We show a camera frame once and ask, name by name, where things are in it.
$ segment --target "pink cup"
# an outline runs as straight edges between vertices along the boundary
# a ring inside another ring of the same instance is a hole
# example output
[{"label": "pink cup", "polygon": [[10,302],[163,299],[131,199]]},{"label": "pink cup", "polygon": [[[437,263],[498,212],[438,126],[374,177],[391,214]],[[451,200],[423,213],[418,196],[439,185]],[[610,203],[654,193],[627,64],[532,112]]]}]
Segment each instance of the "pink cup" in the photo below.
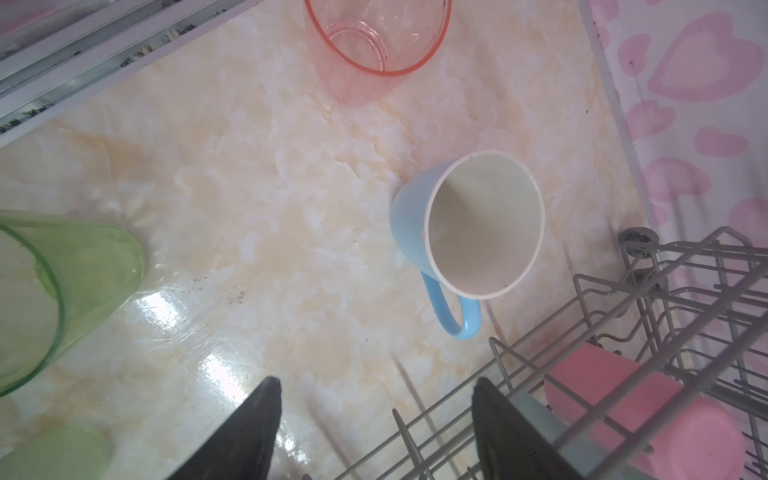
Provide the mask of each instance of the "pink cup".
[{"label": "pink cup", "polygon": [[[585,343],[560,362],[550,375],[595,405],[621,384],[638,363]],[[654,373],[632,390],[609,413],[631,432],[640,428],[682,385]],[[554,413],[572,425],[584,409],[551,383],[545,395]],[[598,422],[589,437],[607,450],[616,449],[624,438]],[[733,417],[705,396],[695,399],[651,441],[652,454],[638,452],[630,465],[659,480],[737,480],[744,470],[744,438]]]},{"label": "pink cup", "polygon": [[379,100],[437,51],[452,0],[304,0],[312,62],[341,105]]}]

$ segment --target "wire rack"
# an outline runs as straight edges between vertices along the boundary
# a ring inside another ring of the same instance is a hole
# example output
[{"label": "wire rack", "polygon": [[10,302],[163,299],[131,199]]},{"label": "wire rack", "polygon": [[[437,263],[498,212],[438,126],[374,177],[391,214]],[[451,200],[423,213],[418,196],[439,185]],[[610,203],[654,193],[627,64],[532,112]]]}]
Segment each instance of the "wire rack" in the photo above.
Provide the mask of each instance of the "wire rack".
[{"label": "wire rack", "polygon": [[[494,359],[410,422],[393,409],[397,433],[336,480],[481,478],[470,415],[472,387],[480,376],[510,399],[530,392],[540,401],[547,379],[583,406],[586,413],[553,442],[558,451],[596,422],[621,434],[623,443],[588,480],[606,478],[639,449],[652,454],[649,440],[702,392],[720,401],[742,427],[748,441],[742,478],[768,480],[763,441],[768,438],[768,343],[760,346],[768,332],[768,249],[754,247],[729,227],[698,243],[663,245],[654,231],[641,227],[621,232],[618,241],[626,266],[620,279],[575,275],[574,298],[509,346],[491,338]],[[548,375],[583,342],[641,362],[596,405]],[[607,412],[656,371],[684,387],[629,432]]]}]

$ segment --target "countertop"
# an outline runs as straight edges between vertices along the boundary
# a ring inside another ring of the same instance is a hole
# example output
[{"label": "countertop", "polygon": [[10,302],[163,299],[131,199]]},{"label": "countertop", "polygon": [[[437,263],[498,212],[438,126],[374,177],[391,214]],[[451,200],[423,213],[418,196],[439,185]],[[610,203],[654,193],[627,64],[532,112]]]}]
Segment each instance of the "countertop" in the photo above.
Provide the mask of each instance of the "countertop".
[{"label": "countertop", "polygon": [[[163,478],[275,375],[273,474],[332,478],[331,443],[355,461],[394,433],[392,407],[419,412],[408,382],[429,405],[490,360],[488,337],[573,296],[573,273],[617,276],[615,233],[645,219],[575,0],[458,0],[435,57],[351,111],[319,87],[302,9],[266,0],[0,150],[0,208],[117,223],[149,266],[0,399],[0,455],[90,422],[114,446],[105,478]],[[387,215],[413,174],[479,149],[528,165],[547,224],[533,270],[460,342]]]}]

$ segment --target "mug rim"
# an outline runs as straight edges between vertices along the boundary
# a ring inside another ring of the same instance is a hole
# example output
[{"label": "mug rim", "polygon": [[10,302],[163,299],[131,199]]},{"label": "mug rim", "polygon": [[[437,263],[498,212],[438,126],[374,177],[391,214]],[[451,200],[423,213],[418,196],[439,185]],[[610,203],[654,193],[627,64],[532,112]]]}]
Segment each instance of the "mug rim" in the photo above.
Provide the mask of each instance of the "mug rim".
[{"label": "mug rim", "polygon": [[[435,202],[435,197],[437,196],[438,190],[440,190],[440,187],[445,182],[445,179],[448,178],[448,175],[451,174],[456,168],[460,167],[462,164],[464,164],[466,161],[470,160],[473,157],[477,157],[478,155],[485,155],[485,154],[493,154],[498,155],[500,157],[504,157],[507,160],[511,161],[513,164],[520,167],[525,173],[528,180],[533,184],[534,189],[536,191],[536,198],[538,199],[538,202],[536,202],[538,206],[538,211],[541,214],[541,222],[539,224],[538,228],[538,238],[536,240],[536,248],[534,249],[533,254],[531,255],[531,258],[528,260],[528,264],[525,265],[525,268],[520,272],[520,274],[512,280],[507,286],[500,289],[499,291],[496,291],[494,293],[486,293],[484,295],[475,295],[472,293],[467,293],[452,283],[448,281],[448,279],[445,278],[445,276],[442,274],[440,269],[437,267],[437,263],[435,262],[435,258],[432,256],[432,248],[429,246],[429,217],[432,213],[432,204]],[[533,263],[538,258],[538,253],[541,250],[541,244],[544,242],[544,227],[546,224],[546,211],[544,208],[544,197],[541,195],[541,188],[538,186],[538,182],[536,181],[536,178],[533,176],[533,173],[531,173],[531,170],[520,160],[517,158],[511,156],[510,154],[507,154],[502,151],[498,150],[481,150],[472,152],[468,155],[465,155],[464,157],[459,158],[458,160],[454,161],[453,164],[446,168],[445,171],[440,175],[440,178],[435,183],[435,186],[432,188],[432,192],[429,194],[429,202],[427,202],[427,208],[426,212],[424,213],[424,250],[427,253],[427,259],[429,260],[429,266],[432,267],[432,271],[435,272],[435,275],[438,277],[437,280],[445,285],[449,290],[451,290],[453,293],[459,296],[463,296],[465,298],[469,298],[472,300],[488,300],[491,298],[495,298],[497,296],[504,295],[509,290],[512,290],[515,288],[525,277],[528,275],[528,272],[531,271],[531,268],[533,267]]]}]

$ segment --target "green transparent cup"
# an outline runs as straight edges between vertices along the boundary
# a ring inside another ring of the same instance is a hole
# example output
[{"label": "green transparent cup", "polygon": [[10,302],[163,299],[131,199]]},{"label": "green transparent cup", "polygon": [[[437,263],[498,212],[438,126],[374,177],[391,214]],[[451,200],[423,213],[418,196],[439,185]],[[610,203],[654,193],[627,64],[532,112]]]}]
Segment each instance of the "green transparent cup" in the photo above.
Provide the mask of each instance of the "green transparent cup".
[{"label": "green transparent cup", "polygon": [[98,480],[111,457],[107,439],[88,425],[44,432],[0,458],[0,478]]},{"label": "green transparent cup", "polygon": [[141,246],[121,228],[0,210],[0,396],[103,323],[145,268]]}]

